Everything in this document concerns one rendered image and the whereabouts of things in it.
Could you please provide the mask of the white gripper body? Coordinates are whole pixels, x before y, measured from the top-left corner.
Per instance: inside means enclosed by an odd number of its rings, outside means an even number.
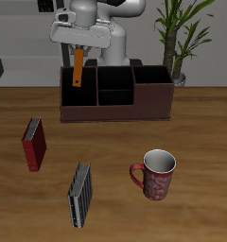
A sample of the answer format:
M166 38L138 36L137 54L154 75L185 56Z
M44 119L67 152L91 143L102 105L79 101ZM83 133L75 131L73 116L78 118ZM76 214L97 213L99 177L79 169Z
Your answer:
M50 30L50 40L55 43L70 43L90 47L108 48L111 31L105 26L78 29L71 24L55 21Z

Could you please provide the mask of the orange book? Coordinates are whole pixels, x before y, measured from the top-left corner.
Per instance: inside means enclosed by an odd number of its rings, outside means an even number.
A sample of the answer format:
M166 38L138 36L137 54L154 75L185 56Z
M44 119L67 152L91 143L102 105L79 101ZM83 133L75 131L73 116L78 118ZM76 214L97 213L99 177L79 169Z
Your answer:
M82 65L83 65L83 49L75 50L75 62L74 62L74 71L73 71L73 86L81 86L81 77L82 77Z

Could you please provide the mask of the dark brown desk caddy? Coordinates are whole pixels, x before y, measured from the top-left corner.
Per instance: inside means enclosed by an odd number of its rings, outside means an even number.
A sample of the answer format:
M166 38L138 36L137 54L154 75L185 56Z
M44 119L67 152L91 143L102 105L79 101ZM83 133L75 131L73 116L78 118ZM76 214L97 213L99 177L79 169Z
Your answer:
M62 123L170 118L174 82L162 65L87 66L79 87L73 72L61 69Z

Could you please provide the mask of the red book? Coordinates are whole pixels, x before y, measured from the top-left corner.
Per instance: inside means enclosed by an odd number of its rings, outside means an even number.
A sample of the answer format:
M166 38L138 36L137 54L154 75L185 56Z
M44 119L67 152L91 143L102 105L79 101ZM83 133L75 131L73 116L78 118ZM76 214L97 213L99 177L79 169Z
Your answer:
M38 172L46 151L44 129L40 118L30 118L21 142L29 171Z

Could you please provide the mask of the grey book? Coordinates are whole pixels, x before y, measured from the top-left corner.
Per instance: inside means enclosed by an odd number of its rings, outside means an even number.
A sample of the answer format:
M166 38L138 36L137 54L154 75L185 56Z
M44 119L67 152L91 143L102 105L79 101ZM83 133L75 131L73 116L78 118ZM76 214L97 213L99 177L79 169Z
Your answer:
M93 195L91 166L79 164L67 193L72 226L82 228Z

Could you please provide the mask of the black background box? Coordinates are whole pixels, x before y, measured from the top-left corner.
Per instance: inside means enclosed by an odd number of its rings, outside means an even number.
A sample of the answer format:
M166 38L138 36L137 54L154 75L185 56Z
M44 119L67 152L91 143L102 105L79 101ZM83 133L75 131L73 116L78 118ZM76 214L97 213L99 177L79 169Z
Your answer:
M53 0L37 0L39 12L53 12Z

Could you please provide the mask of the green pot plant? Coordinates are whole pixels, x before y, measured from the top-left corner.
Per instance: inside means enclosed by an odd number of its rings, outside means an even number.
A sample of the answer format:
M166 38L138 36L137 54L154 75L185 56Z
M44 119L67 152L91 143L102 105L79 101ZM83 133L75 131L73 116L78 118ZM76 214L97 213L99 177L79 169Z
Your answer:
M187 9L183 9L183 0L165 0L165 11L157 9L161 18L158 18L153 25L156 28L156 24L160 23L164 28L159 29L162 37L160 42L165 46L163 65L169 70L176 87L185 85L186 76L181 72L183 60L195 57L192 51L196 47L211 42L211 39L205 39L209 26L194 36L200 20L190 26L185 25L198 12L215 2L215 0L203 0L197 4L197 1L194 0Z

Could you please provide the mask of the red patterned mug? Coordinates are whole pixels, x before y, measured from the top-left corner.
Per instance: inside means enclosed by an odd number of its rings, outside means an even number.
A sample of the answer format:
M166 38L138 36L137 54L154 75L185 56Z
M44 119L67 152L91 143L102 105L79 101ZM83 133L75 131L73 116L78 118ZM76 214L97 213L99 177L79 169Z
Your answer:
M132 164L130 176L132 181L138 185L144 195L150 200L162 200L166 197L176 160L169 152L154 149L147 152L141 164ZM138 181L133 171L140 169L143 172L143 180Z

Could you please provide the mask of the black background post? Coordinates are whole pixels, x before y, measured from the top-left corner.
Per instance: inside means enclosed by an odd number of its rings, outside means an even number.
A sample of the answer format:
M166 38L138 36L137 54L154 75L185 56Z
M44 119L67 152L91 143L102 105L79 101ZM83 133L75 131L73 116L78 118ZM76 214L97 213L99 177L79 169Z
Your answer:
M56 0L56 8L62 9L64 7L64 0ZM69 55L69 48L67 43L61 44L61 55L62 55L62 66L63 67L70 67L70 55Z

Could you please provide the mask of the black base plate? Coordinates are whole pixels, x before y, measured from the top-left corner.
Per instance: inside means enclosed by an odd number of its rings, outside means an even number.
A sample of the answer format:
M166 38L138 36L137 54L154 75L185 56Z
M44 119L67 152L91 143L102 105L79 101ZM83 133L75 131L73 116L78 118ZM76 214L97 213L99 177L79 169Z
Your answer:
M130 66L143 65L141 60L130 59ZM97 66L97 59L89 59L85 62L84 66Z

